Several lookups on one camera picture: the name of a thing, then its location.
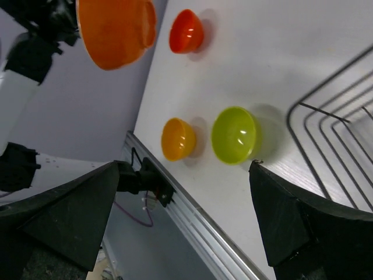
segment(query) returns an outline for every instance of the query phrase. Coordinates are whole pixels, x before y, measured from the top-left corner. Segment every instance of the large orange bowl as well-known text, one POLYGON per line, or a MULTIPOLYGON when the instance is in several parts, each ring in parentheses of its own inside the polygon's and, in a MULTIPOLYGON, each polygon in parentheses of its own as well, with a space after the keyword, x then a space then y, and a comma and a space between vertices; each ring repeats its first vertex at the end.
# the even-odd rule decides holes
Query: large orange bowl
POLYGON ((154 44, 152 0, 77 0, 76 14, 86 49, 101 69, 130 64, 154 44))

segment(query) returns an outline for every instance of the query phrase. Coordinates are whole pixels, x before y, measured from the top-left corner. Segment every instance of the bowl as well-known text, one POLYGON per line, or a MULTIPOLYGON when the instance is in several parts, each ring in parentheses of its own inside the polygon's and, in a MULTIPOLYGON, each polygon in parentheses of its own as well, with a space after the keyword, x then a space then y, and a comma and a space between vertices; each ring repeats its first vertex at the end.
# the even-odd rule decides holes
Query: bowl
POLYGON ((212 148, 227 165, 255 157, 262 144, 261 126, 246 109, 229 107, 217 117, 211 133, 212 148))
POLYGON ((189 156, 196 145, 193 128, 179 118, 170 119, 163 128, 161 145, 164 157, 171 162, 189 156))
POLYGON ((136 61, 156 39, 152 0, 77 0, 76 13, 86 50, 103 70, 136 61))
POLYGON ((204 38, 200 19, 189 9, 176 17, 170 31, 170 48, 176 54, 186 54, 198 49, 204 38))

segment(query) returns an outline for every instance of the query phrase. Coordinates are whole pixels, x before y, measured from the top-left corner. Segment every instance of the metal wire rack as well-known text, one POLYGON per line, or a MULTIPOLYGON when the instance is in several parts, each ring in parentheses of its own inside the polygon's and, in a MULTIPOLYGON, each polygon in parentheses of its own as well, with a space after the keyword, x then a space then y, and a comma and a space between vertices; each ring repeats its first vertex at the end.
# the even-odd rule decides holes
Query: metal wire rack
POLYGON ((287 127, 326 198, 373 212, 373 45, 293 104, 287 127))

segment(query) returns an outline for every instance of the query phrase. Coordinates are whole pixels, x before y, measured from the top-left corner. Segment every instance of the small bowl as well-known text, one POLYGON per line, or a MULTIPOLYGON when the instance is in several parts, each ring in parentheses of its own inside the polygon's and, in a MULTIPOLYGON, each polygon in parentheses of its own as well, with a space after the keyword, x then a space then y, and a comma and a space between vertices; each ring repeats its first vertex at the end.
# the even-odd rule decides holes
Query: small bowl
POLYGON ((189 9, 176 17, 170 31, 170 48, 176 54, 186 54, 198 49, 204 38, 202 23, 189 9))
POLYGON ((227 165, 238 165, 259 152, 261 126, 246 109, 229 107, 216 119, 211 142, 218 159, 227 165))
POLYGON ((196 145, 196 135, 187 122, 172 118, 163 128, 161 145, 164 157, 175 162, 192 153, 196 145))

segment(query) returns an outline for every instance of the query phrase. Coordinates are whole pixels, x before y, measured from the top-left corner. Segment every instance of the white tabletop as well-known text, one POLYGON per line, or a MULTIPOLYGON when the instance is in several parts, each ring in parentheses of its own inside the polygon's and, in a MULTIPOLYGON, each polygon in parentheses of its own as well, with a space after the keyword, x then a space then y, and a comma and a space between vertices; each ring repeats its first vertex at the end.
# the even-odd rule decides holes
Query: white tabletop
POLYGON ((320 194, 284 128, 285 114, 372 43, 372 10, 370 0, 169 0, 135 135, 269 279, 275 274, 267 265, 247 165, 216 159, 208 139, 212 124, 228 106, 251 110, 267 142, 279 143, 277 152, 262 155, 264 165, 320 194), (203 20, 207 38, 198 54, 175 55, 168 33, 186 8, 203 20), (194 158, 165 160, 160 138, 171 117, 195 126, 194 158))

